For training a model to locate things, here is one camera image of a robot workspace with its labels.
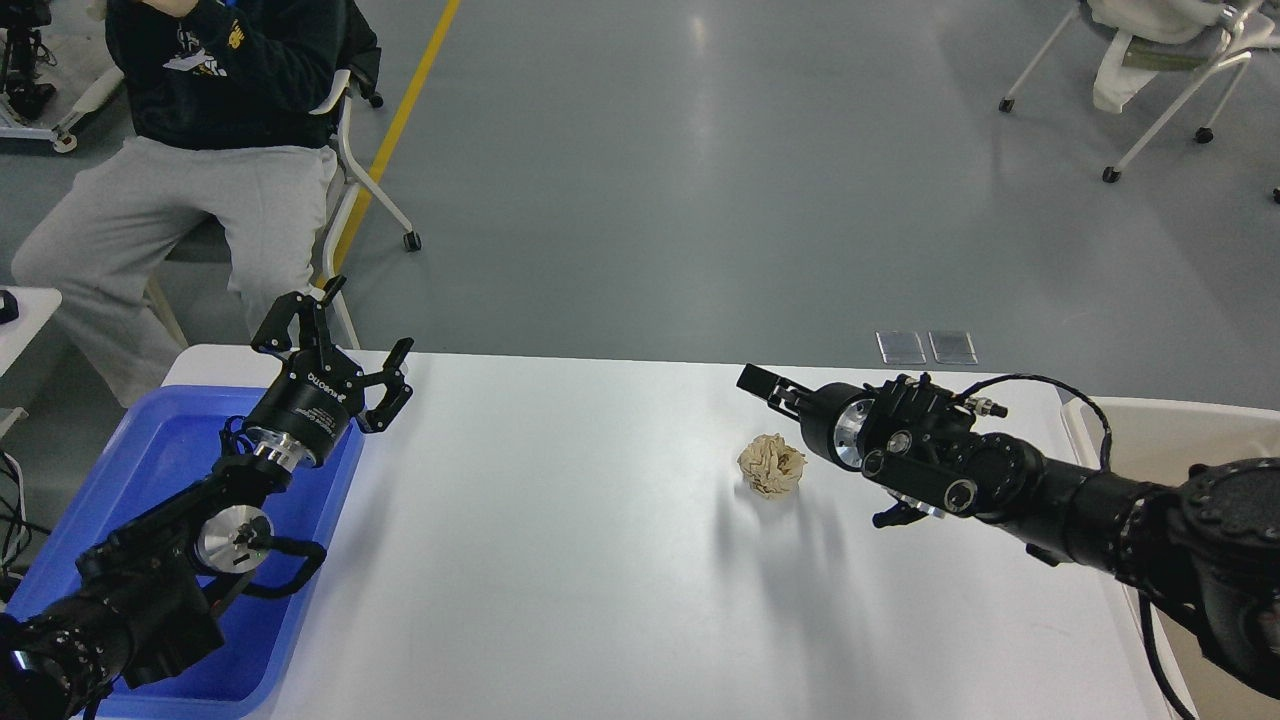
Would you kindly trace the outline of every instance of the crumpled paper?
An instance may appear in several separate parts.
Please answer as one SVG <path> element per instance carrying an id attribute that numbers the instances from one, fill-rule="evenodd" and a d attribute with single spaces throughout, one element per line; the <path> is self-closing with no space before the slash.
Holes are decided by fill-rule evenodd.
<path id="1" fill-rule="evenodd" d="M 755 438 L 737 456 L 742 479 L 764 497 L 782 497 L 795 489 L 804 475 L 804 454 L 778 434 Z"/>

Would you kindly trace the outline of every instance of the black cable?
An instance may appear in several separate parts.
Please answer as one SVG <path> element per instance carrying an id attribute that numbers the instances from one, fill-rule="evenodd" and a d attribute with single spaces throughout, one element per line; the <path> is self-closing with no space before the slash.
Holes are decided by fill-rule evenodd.
<path id="1" fill-rule="evenodd" d="M 1046 375 L 1010 373 L 1007 375 L 1000 375 L 996 378 L 974 383 L 973 386 L 969 387 L 969 389 L 961 392 L 957 396 L 957 400 L 960 404 L 964 404 L 964 401 L 969 400 L 969 397 L 973 396 L 973 393 L 1006 380 L 1032 380 L 1037 383 L 1048 383 L 1056 388 L 1069 392 L 1071 396 L 1088 405 L 1089 410 L 1093 410 L 1093 414 L 1097 415 L 1098 420 L 1102 421 L 1102 446 L 1098 450 L 1098 465 L 1101 466 L 1102 471 L 1105 473 L 1111 471 L 1111 423 L 1107 420 L 1107 414 L 1103 413 L 1102 409 L 1098 407 L 1098 404 L 1093 402 L 1093 400 L 1089 396 L 1064 383 L 1062 380 L 1056 380 Z"/>
<path id="2" fill-rule="evenodd" d="M 239 429 L 232 429 L 239 421 Z M 232 415 L 223 423 L 223 429 L 218 432 L 218 439 L 223 446 L 223 455 L 247 455 L 253 451 L 253 443 L 244 434 L 244 415 Z"/>
<path id="3" fill-rule="evenodd" d="M 36 46 L 36 61 L 44 63 L 50 68 L 56 68 L 58 55 L 54 55 L 54 51 L 50 50 L 47 45 L 41 42 L 40 45 Z"/>
<path id="4" fill-rule="evenodd" d="M 22 553 L 31 547 L 32 542 L 35 542 L 32 533 L 37 532 L 47 537 L 49 534 L 51 534 L 51 530 L 36 523 L 24 520 L 22 518 L 23 498 L 22 498 L 22 482 L 19 479 L 20 473 L 18 471 L 18 468 L 14 465 L 14 461 L 10 460 L 9 455 L 4 452 L 4 450 L 0 450 L 0 474 L 8 475 L 9 479 L 12 479 L 14 482 L 14 486 L 18 488 L 17 506 L 14 506 L 6 498 L 0 496 L 0 506 L 3 506 L 8 511 L 6 518 L 0 518 L 0 521 L 6 523 L 4 539 L 0 541 L 0 559 L 9 557 L 8 561 L 0 562 L 0 577 L 8 577 L 10 566 L 14 562 L 17 562 L 18 557 L 20 557 Z M 27 530 L 26 538 L 22 537 L 23 529 Z"/>
<path id="5" fill-rule="evenodd" d="M 1147 651 L 1147 664 L 1151 665 L 1151 673 L 1156 676 L 1160 692 L 1165 693 L 1165 700 L 1169 701 L 1169 705 L 1172 706 L 1174 712 L 1179 717 L 1183 720 L 1196 720 L 1192 711 L 1183 705 L 1181 698 L 1174 692 L 1174 687 L 1169 684 L 1165 669 L 1160 665 L 1160 655 L 1156 653 L 1156 629 L 1151 621 L 1151 601 L 1144 594 L 1138 596 L 1138 615 L 1142 620 L 1142 647 Z"/>

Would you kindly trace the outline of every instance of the white container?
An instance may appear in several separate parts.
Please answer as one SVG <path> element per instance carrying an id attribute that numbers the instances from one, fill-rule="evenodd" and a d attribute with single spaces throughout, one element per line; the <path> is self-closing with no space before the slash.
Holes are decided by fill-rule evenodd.
<path id="1" fill-rule="evenodd" d="M 1111 423 L 1111 470 L 1134 480 L 1176 487 L 1196 462 L 1280 457 L 1280 413 L 1274 410 L 1133 397 L 1093 401 Z M 1102 424 L 1093 411 L 1071 400 L 1062 407 L 1062 420 L 1080 464 L 1097 468 Z M 1160 621 L 1199 717 L 1280 717 L 1280 701 L 1244 687 L 1204 660 L 1196 638 L 1178 623 L 1164 614 Z"/>

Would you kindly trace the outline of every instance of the blue bin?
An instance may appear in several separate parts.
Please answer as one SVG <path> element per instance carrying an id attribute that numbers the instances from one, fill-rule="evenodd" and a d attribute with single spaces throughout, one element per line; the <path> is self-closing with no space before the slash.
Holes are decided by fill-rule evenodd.
<path id="1" fill-rule="evenodd" d="M 129 409 L 76 495 L 6 611 L 19 620 L 79 588 L 76 559 L 106 534 L 209 474 L 220 455 L 218 430 L 247 415 L 261 389 L 172 386 Z M 264 506 L 275 532 L 325 547 L 342 512 L 364 436 L 352 427 L 317 469 L 298 468 L 293 484 Z M 301 560 L 271 553 L 255 582 L 289 580 Z M 237 720 L 279 682 L 315 580 L 292 597 L 239 597 L 219 621 L 227 644 L 177 678 L 131 691 L 123 680 L 101 715 L 156 720 Z"/>

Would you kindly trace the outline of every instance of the yellow floor line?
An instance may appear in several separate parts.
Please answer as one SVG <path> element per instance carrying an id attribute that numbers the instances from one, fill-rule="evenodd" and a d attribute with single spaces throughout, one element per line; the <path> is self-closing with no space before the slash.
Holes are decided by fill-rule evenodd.
<path id="1" fill-rule="evenodd" d="M 392 119 L 392 127 L 387 131 L 387 137 L 383 138 L 383 145 L 378 149 L 378 155 L 374 156 L 374 164 L 369 168 L 369 177 L 374 178 L 374 182 L 383 179 L 383 173 L 387 172 L 387 164 L 390 163 L 392 152 L 396 151 L 401 135 L 404 132 L 404 126 L 408 124 L 408 117 L 413 113 L 413 106 L 417 105 L 417 99 L 422 94 L 422 86 L 426 83 L 426 76 L 431 72 L 435 56 L 440 54 L 440 45 L 444 45 L 444 36 L 449 32 L 449 24 L 453 23 L 453 15 L 457 14 L 461 3 L 462 0 L 449 0 L 448 5 L 444 6 L 444 12 L 440 13 L 440 20 L 435 24 L 435 32 L 431 33 L 431 42 L 426 45 L 426 53 L 422 54 L 422 59 L 417 64 L 413 79 L 410 81 L 408 88 L 404 90 L 404 96 L 401 97 L 399 108 Z M 333 265 L 335 269 L 342 269 L 342 261 L 346 260 L 347 250 L 351 249 L 351 241 L 360 231 L 361 223 L 365 222 L 365 213 L 369 210 L 371 200 L 372 197 L 367 191 L 360 191 L 356 206 L 351 210 L 351 217 L 347 219 L 347 227 L 343 228 L 342 237 L 338 240 L 338 247 L 334 249 Z"/>

